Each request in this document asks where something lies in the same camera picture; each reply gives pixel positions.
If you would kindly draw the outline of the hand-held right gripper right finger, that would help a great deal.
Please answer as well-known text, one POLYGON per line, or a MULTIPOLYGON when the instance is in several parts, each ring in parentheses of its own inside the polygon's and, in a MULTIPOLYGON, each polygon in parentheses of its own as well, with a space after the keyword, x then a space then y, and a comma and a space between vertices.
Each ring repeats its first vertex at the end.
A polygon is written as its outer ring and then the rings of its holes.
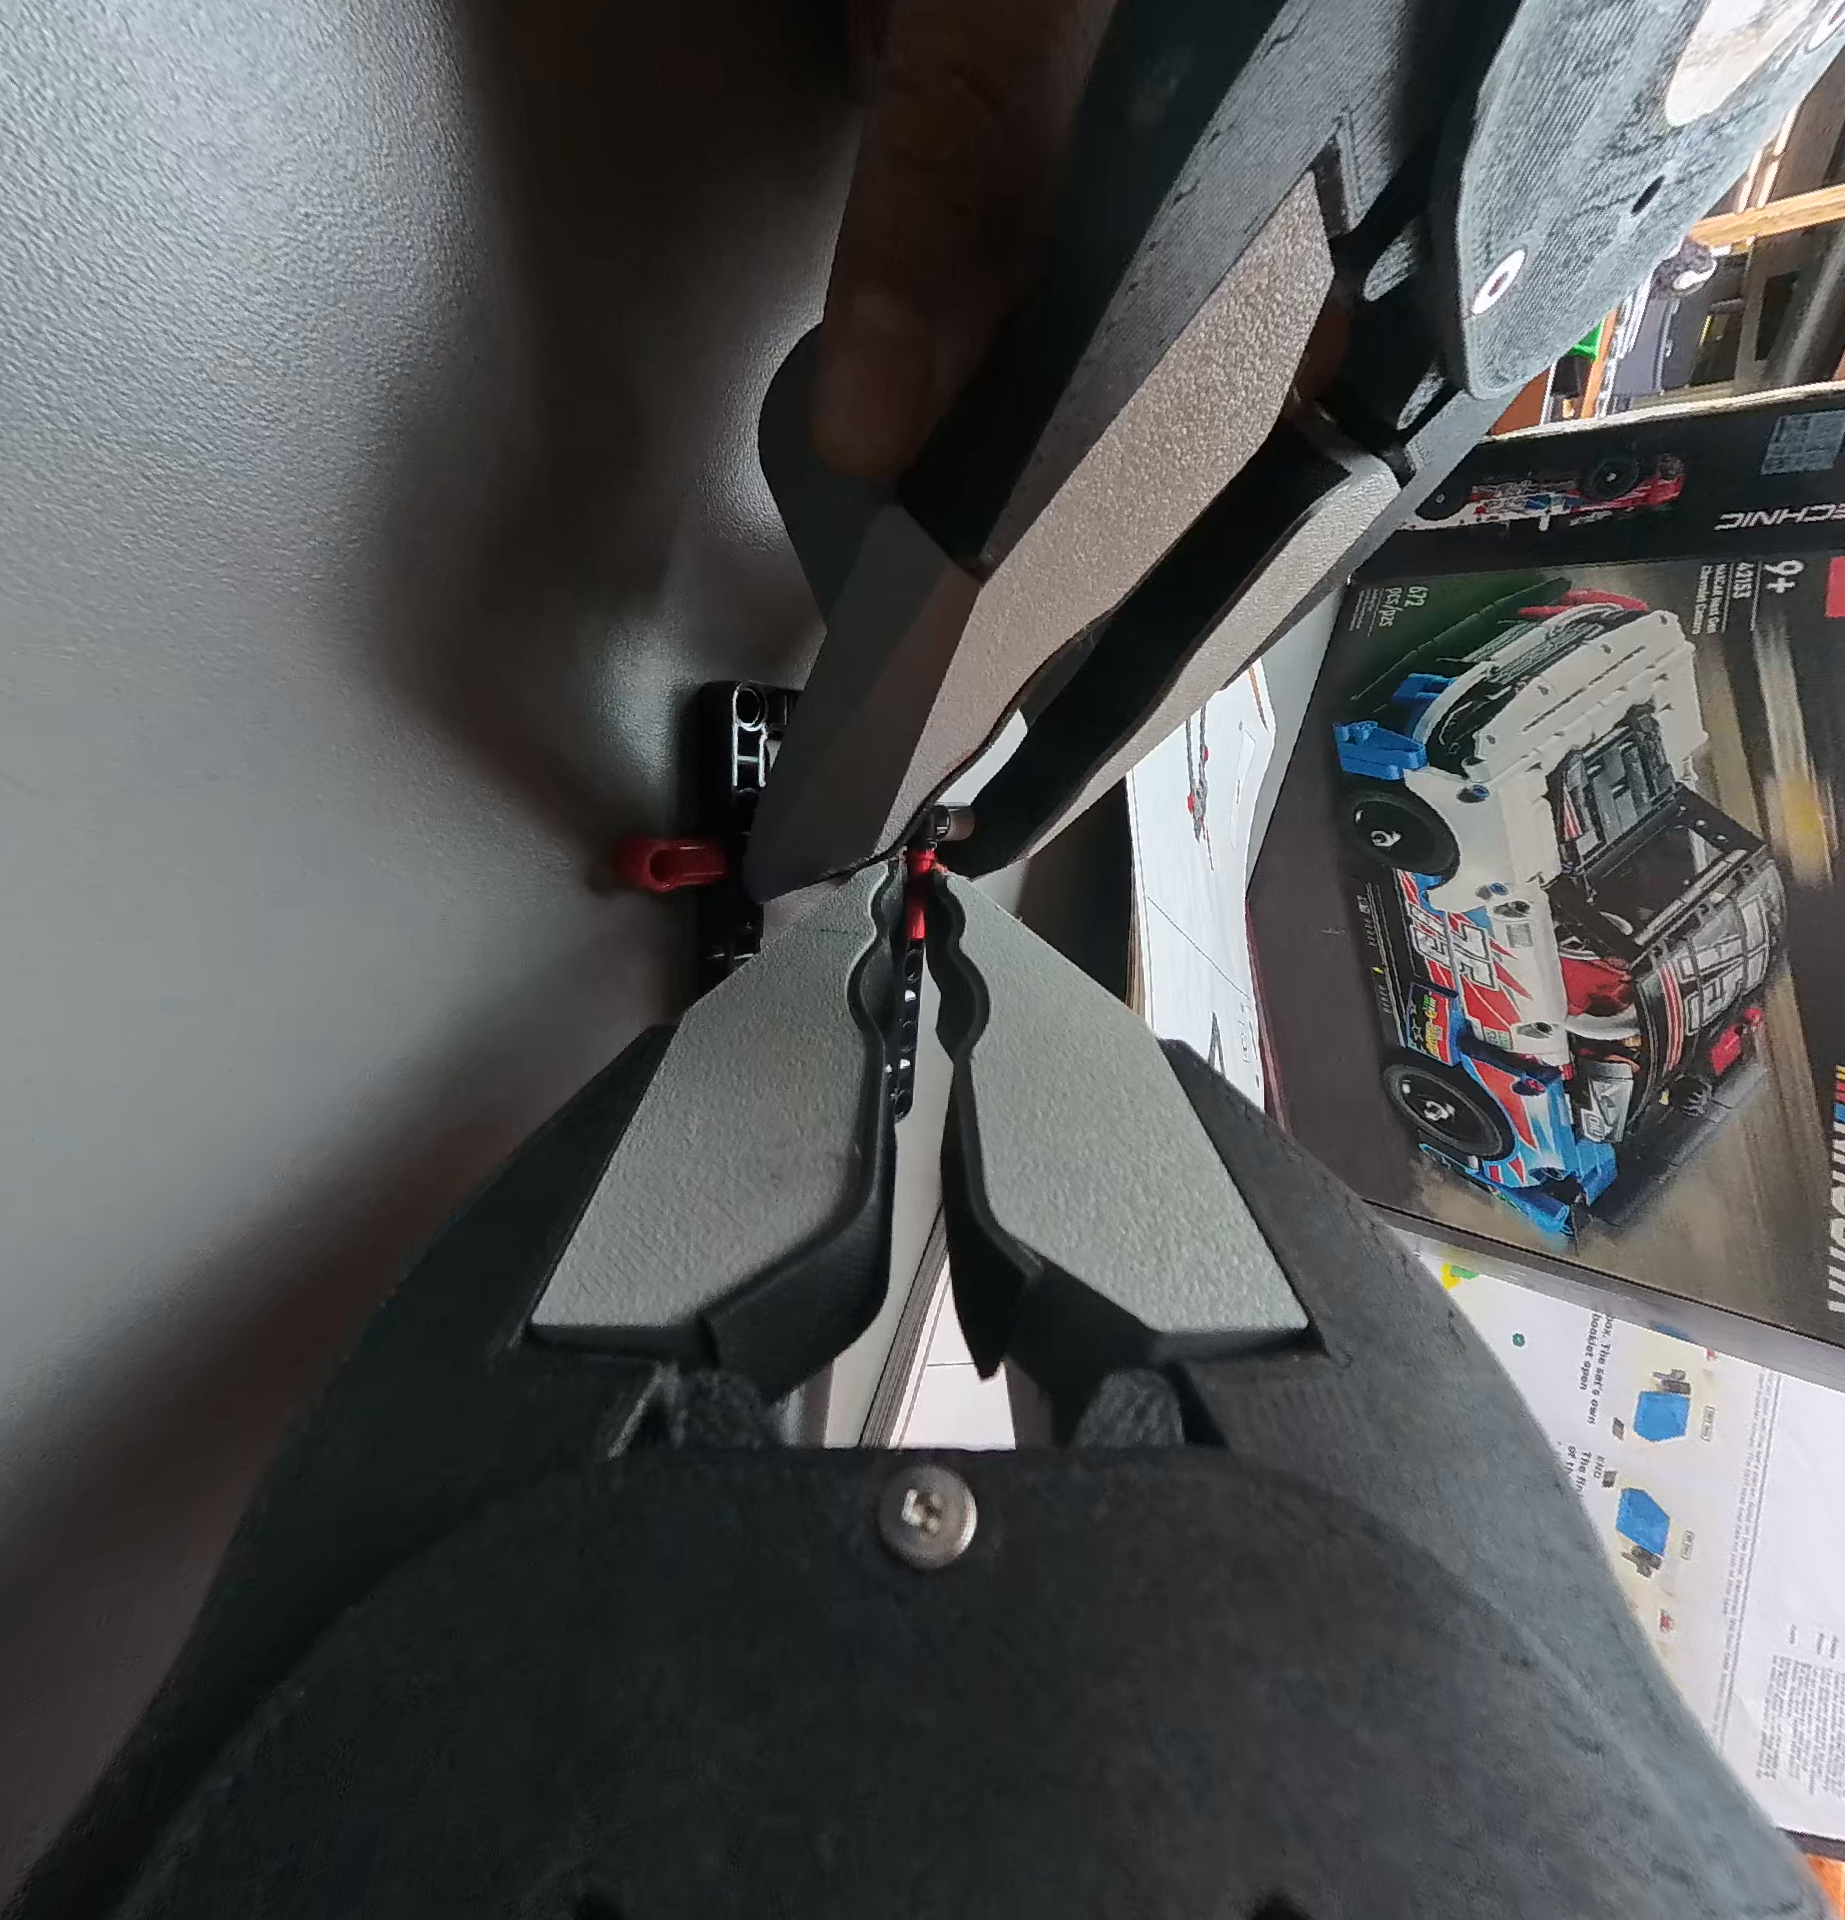
POLYGON ((934 876, 941 1145, 958 1318, 981 1374, 1070 1439, 1101 1386, 1295 1349, 1312 1322, 1174 1055, 977 886, 934 876))

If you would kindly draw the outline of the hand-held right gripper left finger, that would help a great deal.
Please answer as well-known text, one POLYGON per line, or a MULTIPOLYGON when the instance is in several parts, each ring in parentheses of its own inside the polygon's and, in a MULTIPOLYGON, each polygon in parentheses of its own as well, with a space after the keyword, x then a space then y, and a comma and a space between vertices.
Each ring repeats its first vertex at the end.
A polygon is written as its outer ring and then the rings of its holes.
POLYGON ((885 1303, 901 869, 866 867, 667 1037, 528 1331, 775 1403, 885 1303))

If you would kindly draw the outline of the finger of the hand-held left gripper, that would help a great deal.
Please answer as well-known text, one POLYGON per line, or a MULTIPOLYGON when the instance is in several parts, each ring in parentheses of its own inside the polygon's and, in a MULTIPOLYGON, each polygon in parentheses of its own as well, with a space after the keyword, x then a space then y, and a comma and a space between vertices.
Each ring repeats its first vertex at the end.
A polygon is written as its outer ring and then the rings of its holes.
POLYGON ((1265 653, 1397 499, 1391 469, 1279 421, 1243 471, 1080 647, 945 851, 961 876, 1035 853, 1265 653))
POLYGON ((1290 192, 1052 500, 979 579, 893 493, 810 443, 819 333, 765 391, 758 454, 825 619, 765 778, 746 881, 800 894, 887 854, 1265 440, 1336 275, 1319 192, 1290 192))

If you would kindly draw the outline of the lego instruction booklet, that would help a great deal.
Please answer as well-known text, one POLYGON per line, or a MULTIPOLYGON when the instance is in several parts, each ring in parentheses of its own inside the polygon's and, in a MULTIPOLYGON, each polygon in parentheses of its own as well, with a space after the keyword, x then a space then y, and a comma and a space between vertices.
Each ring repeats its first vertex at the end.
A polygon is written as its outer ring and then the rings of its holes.
MULTIPOLYGON (((1266 1061, 1246 924, 1256 815, 1288 764, 1263 663, 1192 713, 1078 826, 983 886, 1048 945, 1126 995, 1157 1037, 1192 1043, 1253 1101, 1266 1061)), ((919 1091, 899 1126, 902 1179, 893 1279, 904 1281, 884 1370, 863 1405, 866 1445, 1006 1448, 1012 1405, 975 1367, 951 1292, 938 1139, 950 1064, 922 989, 919 1091)))

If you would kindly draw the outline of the black lego frame assembly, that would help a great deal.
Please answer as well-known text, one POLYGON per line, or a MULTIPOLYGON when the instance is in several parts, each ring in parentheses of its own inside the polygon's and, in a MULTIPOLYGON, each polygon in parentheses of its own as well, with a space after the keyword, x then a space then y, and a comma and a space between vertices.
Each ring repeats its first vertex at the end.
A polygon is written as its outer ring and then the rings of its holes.
MULTIPOLYGON (((689 705, 684 769, 690 778, 679 836, 634 834, 615 841, 611 874, 638 894, 694 897, 690 999, 727 981, 763 947, 765 905, 740 874, 758 801, 800 693, 758 680, 711 680, 689 705)), ((906 1119, 915 1091, 918 981, 904 978, 904 899, 889 949, 899 999, 887 1037, 887 1096, 906 1119)))

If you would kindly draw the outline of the lego set box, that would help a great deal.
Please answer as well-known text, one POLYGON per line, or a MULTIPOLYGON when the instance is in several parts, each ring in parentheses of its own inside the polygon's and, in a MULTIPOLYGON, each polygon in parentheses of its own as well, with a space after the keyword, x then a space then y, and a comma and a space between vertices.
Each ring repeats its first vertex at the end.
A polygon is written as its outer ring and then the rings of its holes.
POLYGON ((1473 451, 1343 589, 1249 929, 1364 1200, 1845 1355, 1845 385, 1473 451))

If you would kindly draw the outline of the person's left hand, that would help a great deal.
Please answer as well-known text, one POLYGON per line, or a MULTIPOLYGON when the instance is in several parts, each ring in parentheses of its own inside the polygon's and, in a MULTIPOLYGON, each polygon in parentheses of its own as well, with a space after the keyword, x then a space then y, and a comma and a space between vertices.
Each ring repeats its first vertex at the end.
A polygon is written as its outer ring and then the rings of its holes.
POLYGON ((1113 3, 846 5, 861 144, 821 325, 813 439, 901 475, 1044 255, 1113 3))

